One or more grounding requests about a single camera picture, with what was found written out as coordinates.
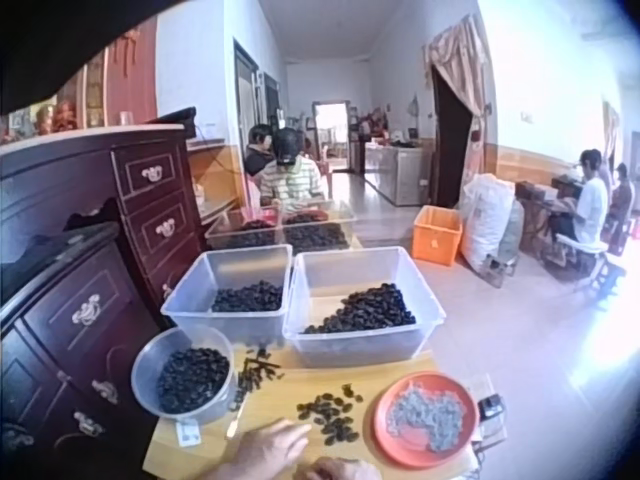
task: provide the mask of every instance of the plastic storage bin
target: plastic storage bin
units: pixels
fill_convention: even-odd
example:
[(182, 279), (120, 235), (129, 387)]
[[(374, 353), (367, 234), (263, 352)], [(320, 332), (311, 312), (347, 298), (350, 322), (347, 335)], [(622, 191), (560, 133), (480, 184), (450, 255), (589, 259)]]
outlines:
[[(300, 214), (312, 214), (316, 221), (288, 223)], [(356, 217), (344, 202), (334, 200), (296, 201), (283, 205), (282, 242), (293, 253), (342, 250), (351, 247)]]
[[(400, 247), (302, 253), (294, 262), (283, 335), (308, 367), (347, 367), (413, 357), (443, 322), (444, 311), (406, 250)], [(349, 294), (394, 282), (415, 325), (361, 332), (303, 334), (342, 307)]]
[[(217, 328), (233, 343), (267, 344), (282, 338), (289, 304), (291, 247), (243, 248), (205, 252), (182, 277), (161, 312), (178, 326)], [(241, 288), (260, 280), (283, 286), (282, 305), (272, 312), (212, 312), (219, 288)]]
[[(220, 391), (201, 407), (180, 414), (165, 413), (160, 409), (156, 390), (158, 377), (169, 356), (188, 348), (213, 348), (229, 359), (229, 373)], [(236, 393), (236, 374), (233, 349), (229, 341), (211, 327), (194, 325), (172, 328), (154, 337), (140, 351), (131, 370), (131, 387), (136, 399), (145, 410), (162, 418), (181, 421), (195, 419), (199, 424), (210, 423), (229, 411)]]
[[(256, 220), (271, 225), (271, 228), (241, 230), (244, 225)], [(245, 207), (222, 214), (204, 236), (212, 250), (265, 247), (282, 243), (279, 225), (280, 213), (277, 209)]]
[(422, 207), (413, 223), (411, 256), (450, 267), (455, 261), (461, 238), (462, 221), (457, 210)]

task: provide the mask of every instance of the dark wooden dresser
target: dark wooden dresser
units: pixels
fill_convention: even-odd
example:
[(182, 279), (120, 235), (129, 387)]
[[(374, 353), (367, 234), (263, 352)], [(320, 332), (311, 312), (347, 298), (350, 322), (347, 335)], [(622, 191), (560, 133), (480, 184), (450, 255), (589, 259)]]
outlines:
[(0, 195), (3, 468), (146, 478), (131, 366), (204, 244), (182, 127), (2, 147)]

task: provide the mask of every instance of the white wall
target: white wall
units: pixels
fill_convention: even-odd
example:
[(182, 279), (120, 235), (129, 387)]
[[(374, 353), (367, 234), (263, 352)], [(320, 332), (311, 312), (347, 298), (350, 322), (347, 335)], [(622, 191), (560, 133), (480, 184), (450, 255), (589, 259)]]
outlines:
[[(386, 108), (388, 104), (391, 107), (387, 113), (391, 130), (402, 130), (406, 134), (407, 128), (415, 127), (415, 119), (407, 113), (407, 108), (417, 95), (419, 134), (435, 137), (433, 90), (425, 82), (423, 47), (469, 14), (476, 14), (481, 22), (477, 0), (406, 0), (376, 40), (370, 59), (372, 106)], [(495, 104), (490, 80), (486, 97)], [(492, 122), (495, 125), (495, 120), (489, 118), (487, 140), (495, 143)]]
[(284, 58), (267, 22), (258, 0), (224, 1), (224, 72), (226, 99), (220, 95), (218, 101), (226, 103), (229, 119), (229, 143), (237, 145), (238, 109), (236, 104), (234, 39), (258, 64), (280, 84), (280, 104), (287, 111), (289, 98), (287, 72)]
[(287, 65), (289, 114), (311, 116), (312, 102), (348, 100), (360, 115), (371, 111), (369, 62), (333, 59)]
[[(497, 92), (500, 145), (573, 163), (602, 149), (602, 100), (619, 111), (608, 64), (551, 2), (480, 0)], [(521, 120), (530, 114), (532, 123)]]
[(622, 103), (622, 160), (631, 165), (631, 133), (640, 132), (640, 87), (621, 91)]
[(183, 2), (158, 15), (158, 115), (195, 106), (206, 138), (229, 137), (223, 21), (223, 0)]

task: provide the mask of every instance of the hand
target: hand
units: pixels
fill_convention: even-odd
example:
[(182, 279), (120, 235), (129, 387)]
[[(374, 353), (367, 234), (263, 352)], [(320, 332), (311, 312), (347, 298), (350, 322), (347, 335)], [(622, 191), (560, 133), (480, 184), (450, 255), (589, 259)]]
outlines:
[(271, 480), (295, 463), (309, 443), (311, 425), (281, 419), (242, 437), (229, 464), (221, 465), (208, 480)]
[(306, 472), (306, 480), (382, 480), (376, 467), (362, 460), (319, 458)]

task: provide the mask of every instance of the striped shirt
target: striped shirt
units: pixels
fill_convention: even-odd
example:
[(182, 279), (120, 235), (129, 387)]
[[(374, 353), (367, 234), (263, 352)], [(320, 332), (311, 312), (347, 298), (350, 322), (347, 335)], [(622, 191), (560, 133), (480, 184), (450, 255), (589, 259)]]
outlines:
[(271, 162), (262, 170), (260, 196), (263, 198), (288, 200), (307, 200), (322, 196), (320, 171), (316, 162), (302, 155), (296, 158), (291, 167)]

